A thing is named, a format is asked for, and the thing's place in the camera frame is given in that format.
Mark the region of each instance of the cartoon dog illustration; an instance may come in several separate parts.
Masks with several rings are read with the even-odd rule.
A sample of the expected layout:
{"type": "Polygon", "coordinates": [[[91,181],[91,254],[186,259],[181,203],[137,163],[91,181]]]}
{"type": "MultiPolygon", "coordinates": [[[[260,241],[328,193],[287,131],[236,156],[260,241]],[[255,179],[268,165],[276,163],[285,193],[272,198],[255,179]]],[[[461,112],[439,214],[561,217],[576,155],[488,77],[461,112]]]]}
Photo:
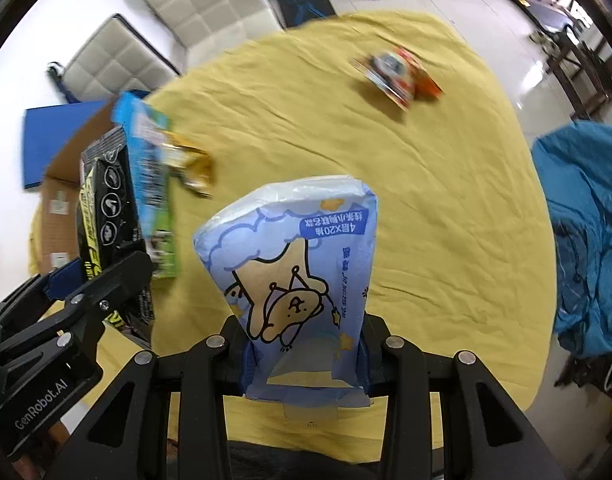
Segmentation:
{"type": "Polygon", "coordinates": [[[297,238],[272,260],[249,260],[232,272],[235,282],[224,295],[245,296],[250,303],[246,331],[251,339],[272,343],[279,338],[282,351],[292,348],[304,323],[331,307],[333,323],[340,315],[328,296],[328,284],[308,270],[308,241],[297,238]]]}

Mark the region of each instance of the blue and green package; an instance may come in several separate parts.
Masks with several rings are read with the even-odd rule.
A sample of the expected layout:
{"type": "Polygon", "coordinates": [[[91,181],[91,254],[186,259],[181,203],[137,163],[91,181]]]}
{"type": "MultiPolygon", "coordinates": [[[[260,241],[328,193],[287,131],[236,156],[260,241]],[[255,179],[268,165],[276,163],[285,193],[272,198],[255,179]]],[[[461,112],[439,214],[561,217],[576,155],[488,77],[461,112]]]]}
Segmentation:
{"type": "Polygon", "coordinates": [[[367,406],[355,372],[377,197],[350,176],[263,186],[195,234],[199,254],[254,346],[246,397],[367,406]]]}

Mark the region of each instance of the blue cloth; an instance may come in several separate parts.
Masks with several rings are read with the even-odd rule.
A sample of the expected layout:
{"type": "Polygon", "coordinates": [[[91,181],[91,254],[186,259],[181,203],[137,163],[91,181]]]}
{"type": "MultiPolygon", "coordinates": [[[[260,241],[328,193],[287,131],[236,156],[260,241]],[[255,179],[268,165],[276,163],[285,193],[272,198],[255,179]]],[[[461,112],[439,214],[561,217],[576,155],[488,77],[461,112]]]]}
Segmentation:
{"type": "Polygon", "coordinates": [[[558,251],[555,332],[577,357],[612,352],[612,127],[579,121],[531,151],[558,251]]]}
{"type": "Polygon", "coordinates": [[[52,158],[104,104],[105,100],[26,110],[22,160],[24,189],[42,183],[52,158]]]}

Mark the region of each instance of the blue label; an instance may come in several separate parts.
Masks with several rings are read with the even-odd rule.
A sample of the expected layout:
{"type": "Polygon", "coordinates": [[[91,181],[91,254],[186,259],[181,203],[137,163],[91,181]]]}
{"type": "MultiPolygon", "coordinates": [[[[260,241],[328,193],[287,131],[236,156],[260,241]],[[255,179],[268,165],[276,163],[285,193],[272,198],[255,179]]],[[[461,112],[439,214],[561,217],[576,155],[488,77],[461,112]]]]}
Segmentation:
{"type": "Polygon", "coordinates": [[[325,238],[335,235],[363,235],[368,221],[368,209],[359,208],[330,215],[317,214],[300,221],[302,238],[325,238]]]}

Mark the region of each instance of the chair backrest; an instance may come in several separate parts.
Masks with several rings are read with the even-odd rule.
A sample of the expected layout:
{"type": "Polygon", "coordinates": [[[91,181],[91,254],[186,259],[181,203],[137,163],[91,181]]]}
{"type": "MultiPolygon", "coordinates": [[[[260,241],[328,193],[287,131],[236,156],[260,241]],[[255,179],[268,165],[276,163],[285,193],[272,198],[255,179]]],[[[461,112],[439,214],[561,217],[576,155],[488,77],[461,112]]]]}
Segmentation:
{"type": "Polygon", "coordinates": [[[179,41],[189,50],[201,44],[215,43],[224,30],[228,30],[224,41],[203,47],[204,57],[214,51],[281,30],[268,0],[145,0],[179,41]]]}
{"type": "Polygon", "coordinates": [[[64,69],[62,82],[80,101],[122,90],[152,91],[179,75],[121,14],[108,18],[64,69]]]}

